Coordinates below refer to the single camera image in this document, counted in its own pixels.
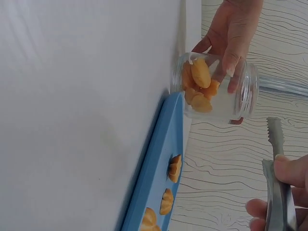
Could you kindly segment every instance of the white surface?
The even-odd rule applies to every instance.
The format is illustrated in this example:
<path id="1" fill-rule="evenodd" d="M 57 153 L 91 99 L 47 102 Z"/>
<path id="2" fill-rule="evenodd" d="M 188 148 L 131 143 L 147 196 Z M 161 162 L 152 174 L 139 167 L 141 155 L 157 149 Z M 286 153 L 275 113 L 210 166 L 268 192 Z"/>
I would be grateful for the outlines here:
<path id="1" fill-rule="evenodd" d="M 118 228 L 179 52 L 180 0 L 0 4 L 0 230 Z"/>

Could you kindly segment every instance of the wood grain pattern surface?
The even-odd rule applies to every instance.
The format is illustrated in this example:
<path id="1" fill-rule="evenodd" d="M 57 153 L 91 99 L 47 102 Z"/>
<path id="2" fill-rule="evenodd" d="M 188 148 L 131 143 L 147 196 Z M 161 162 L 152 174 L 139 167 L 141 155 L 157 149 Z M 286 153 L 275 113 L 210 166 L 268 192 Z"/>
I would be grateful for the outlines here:
<path id="1" fill-rule="evenodd" d="M 202 1 L 206 34 L 221 0 Z M 248 62 L 261 75 L 308 84 L 308 1 L 265 0 Z M 247 231 L 245 203 L 267 198 L 261 160 L 271 158 L 266 118 L 282 119 L 285 154 L 308 153 L 308 98 L 261 92 L 241 126 L 193 121 L 170 231 Z"/>

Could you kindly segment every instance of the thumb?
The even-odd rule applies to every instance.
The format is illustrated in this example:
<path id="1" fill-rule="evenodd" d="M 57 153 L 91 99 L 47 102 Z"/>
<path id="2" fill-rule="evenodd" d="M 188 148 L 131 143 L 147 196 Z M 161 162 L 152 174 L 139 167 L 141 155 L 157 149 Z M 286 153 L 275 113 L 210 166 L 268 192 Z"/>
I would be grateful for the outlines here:
<path id="1" fill-rule="evenodd" d="M 228 46 L 222 58 L 222 68 L 231 77 L 234 75 L 235 68 L 244 54 L 244 43 L 241 37 L 236 37 L 228 42 Z"/>
<path id="2" fill-rule="evenodd" d="M 288 160 L 277 155 L 274 162 L 275 175 L 278 180 L 308 192 L 308 155 L 297 160 Z"/>

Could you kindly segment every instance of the tong serrated tip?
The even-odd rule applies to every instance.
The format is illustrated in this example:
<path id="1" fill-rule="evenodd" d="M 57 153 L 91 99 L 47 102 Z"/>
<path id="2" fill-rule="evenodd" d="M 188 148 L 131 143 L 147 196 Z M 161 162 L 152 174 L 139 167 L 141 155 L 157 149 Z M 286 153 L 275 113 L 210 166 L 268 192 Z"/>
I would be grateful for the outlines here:
<path id="1" fill-rule="evenodd" d="M 273 155 L 283 154 L 283 143 L 284 136 L 281 126 L 281 120 L 276 117 L 268 117 L 268 134 L 269 134 L 269 142 L 273 147 Z"/>

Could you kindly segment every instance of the metal tongs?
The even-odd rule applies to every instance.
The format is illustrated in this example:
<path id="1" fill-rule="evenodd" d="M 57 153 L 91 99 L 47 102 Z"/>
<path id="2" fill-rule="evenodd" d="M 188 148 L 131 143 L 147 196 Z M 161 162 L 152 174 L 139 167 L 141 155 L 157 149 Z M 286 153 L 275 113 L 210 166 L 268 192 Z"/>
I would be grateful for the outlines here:
<path id="1" fill-rule="evenodd" d="M 273 157 L 283 155 L 283 132 L 278 118 L 267 118 L 269 142 Z M 268 184 L 268 209 L 265 231 L 297 231 L 294 200 L 291 186 L 280 182 L 274 173 L 274 161 L 262 160 L 263 173 Z"/>

